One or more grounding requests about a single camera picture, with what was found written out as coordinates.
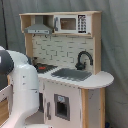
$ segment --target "toy sink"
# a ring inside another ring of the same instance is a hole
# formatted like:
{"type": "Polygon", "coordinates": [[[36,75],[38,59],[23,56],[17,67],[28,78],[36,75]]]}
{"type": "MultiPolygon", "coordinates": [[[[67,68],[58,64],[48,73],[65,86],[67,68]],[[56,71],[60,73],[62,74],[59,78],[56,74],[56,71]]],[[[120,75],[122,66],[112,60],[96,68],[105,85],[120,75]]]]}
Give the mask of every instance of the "toy sink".
{"type": "Polygon", "coordinates": [[[69,68],[62,68],[54,73],[51,74],[53,77],[60,77],[63,79],[69,79],[73,81],[84,81],[89,76],[92,75],[91,72],[69,69],[69,68]]]}

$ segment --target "oven door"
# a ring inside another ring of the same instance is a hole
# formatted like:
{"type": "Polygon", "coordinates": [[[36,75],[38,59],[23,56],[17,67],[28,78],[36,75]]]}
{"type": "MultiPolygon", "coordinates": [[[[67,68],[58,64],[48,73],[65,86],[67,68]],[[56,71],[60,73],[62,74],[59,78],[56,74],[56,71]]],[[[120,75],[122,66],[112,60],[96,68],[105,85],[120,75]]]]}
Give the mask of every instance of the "oven door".
{"type": "Polygon", "coordinates": [[[55,15],[55,33],[78,33],[78,15],[55,15]]]}
{"type": "Polygon", "coordinates": [[[82,128],[81,90],[44,80],[44,123],[54,128],[82,128]]]}

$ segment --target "wooden toy kitchen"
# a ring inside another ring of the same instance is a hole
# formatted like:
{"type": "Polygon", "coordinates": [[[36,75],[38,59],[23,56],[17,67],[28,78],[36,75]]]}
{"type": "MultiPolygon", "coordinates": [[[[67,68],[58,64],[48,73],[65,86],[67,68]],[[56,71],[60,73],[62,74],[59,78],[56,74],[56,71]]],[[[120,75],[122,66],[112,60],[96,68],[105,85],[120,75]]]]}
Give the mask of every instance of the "wooden toy kitchen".
{"type": "Polygon", "coordinates": [[[105,87],[114,78],[101,71],[101,12],[20,17],[26,54],[40,81],[43,112],[34,120],[54,128],[105,128],[105,87]]]}

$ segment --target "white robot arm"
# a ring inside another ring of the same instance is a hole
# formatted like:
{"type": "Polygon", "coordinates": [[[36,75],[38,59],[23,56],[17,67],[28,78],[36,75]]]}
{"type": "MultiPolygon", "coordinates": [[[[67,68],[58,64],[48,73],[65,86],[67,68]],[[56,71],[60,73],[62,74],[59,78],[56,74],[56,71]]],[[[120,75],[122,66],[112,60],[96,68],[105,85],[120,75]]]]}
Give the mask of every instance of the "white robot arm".
{"type": "Polygon", "coordinates": [[[27,57],[0,48],[0,74],[9,75],[13,85],[12,112],[2,128],[53,128],[44,124],[25,125],[25,119],[39,108],[38,75],[27,57]]]}

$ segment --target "floor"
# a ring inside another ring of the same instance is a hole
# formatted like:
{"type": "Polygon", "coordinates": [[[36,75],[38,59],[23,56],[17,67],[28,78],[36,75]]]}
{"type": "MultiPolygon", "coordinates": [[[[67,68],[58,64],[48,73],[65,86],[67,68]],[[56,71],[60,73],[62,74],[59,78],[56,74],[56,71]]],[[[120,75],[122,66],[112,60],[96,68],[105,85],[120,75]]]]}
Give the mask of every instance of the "floor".
{"type": "Polygon", "coordinates": [[[8,119],[8,102],[4,100],[0,102],[0,126],[8,119]]]}

